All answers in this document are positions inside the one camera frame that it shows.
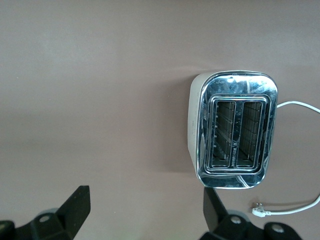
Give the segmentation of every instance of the white cable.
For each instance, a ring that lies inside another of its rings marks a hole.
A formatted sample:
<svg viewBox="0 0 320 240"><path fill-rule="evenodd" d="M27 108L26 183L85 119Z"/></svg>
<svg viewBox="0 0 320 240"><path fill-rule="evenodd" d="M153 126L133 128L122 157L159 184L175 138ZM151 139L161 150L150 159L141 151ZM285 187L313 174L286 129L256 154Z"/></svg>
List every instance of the white cable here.
<svg viewBox="0 0 320 240"><path fill-rule="evenodd" d="M307 210L309 208L312 208L315 205L317 205L319 202L320 202L320 195L317 197L317 199L313 203L306 205L306 206L303 206L303 207L300 207L300 208L297 208L297 209L294 209L294 210L288 210L288 211L267 211L264 209L264 206L262 205L262 203L259 203L259 204L257 203L258 206L254 207L252 209L252 213L253 213L253 215L256 215L260 218L263 218L265 216L271 216L271 215L295 214L295 213Z"/></svg>
<svg viewBox="0 0 320 240"><path fill-rule="evenodd" d="M277 108L281 108L282 106L285 106L285 105L288 105L288 104L297 104L297 105L306 107L308 109L311 109L311 110L317 112L318 114L320 114L320 109L318 109L318 108L316 108L314 106L311 106L311 105L309 105L307 103L301 102L301 101L285 101L283 103L278 104L276 107Z"/></svg>
<svg viewBox="0 0 320 240"><path fill-rule="evenodd" d="M300 106L306 107L306 108L311 109L311 110L313 110L313 111L315 111L315 112L320 114L320 109L318 109L318 108L316 108L314 106L311 106L311 105L309 105L307 103L300 102L300 101L285 101L283 103L278 104L276 107L280 108L280 107L288 105L288 104L300 105ZM254 207L252 209L252 213L253 213L253 215L258 216L260 218L263 218L265 216L271 216L271 215L295 214L295 213L307 210L309 208L312 208L315 205L317 205L319 202L320 202L320 195L317 197L317 199L314 202L310 203L309 205L306 205L306 206L303 206L303 207L299 207L299 208L294 209L294 210L288 210L288 211L286 211L286 210L284 210L284 211L267 211L267 210L264 209L264 206L262 205L262 203L257 203L257 207Z"/></svg>

